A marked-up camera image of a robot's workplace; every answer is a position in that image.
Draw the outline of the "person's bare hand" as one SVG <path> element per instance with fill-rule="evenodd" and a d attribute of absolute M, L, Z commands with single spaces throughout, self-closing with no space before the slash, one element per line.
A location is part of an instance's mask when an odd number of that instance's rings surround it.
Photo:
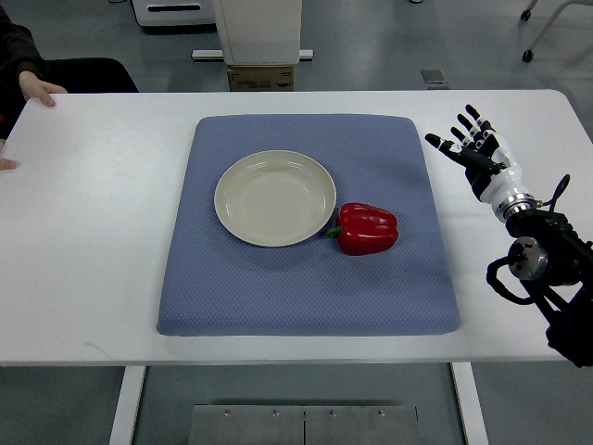
<path fill-rule="evenodd" d="M 43 81 L 35 73 L 28 70 L 19 74 L 19 87 L 26 101 L 37 99 L 49 108 L 56 105 L 53 95 L 67 93 L 64 87 Z"/>

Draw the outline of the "person's fingertip at edge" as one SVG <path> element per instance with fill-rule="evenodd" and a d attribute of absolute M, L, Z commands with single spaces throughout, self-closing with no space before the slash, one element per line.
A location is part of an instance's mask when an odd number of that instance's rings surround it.
<path fill-rule="evenodd" d="M 0 171 L 10 171 L 15 170 L 18 167 L 16 161 L 11 159 L 0 159 Z"/>

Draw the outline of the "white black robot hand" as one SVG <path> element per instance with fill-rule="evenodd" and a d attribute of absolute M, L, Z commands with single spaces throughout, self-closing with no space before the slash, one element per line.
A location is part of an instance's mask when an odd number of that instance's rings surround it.
<path fill-rule="evenodd" d="M 457 120 L 460 126 L 450 129 L 452 140 L 429 133 L 426 142 L 464 168 L 475 197 L 488 204 L 501 222 L 533 209 L 536 200 L 523 185 L 522 168 L 502 135 L 471 105 Z"/>

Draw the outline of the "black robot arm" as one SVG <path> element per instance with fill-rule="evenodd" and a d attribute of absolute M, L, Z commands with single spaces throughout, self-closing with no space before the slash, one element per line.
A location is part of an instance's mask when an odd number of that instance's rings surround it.
<path fill-rule="evenodd" d="M 551 210 L 519 210 L 505 227 L 514 241 L 505 257 L 488 265 L 486 282 L 514 304 L 536 306 L 549 324 L 549 347 L 577 367 L 590 367 L 592 243 Z"/>

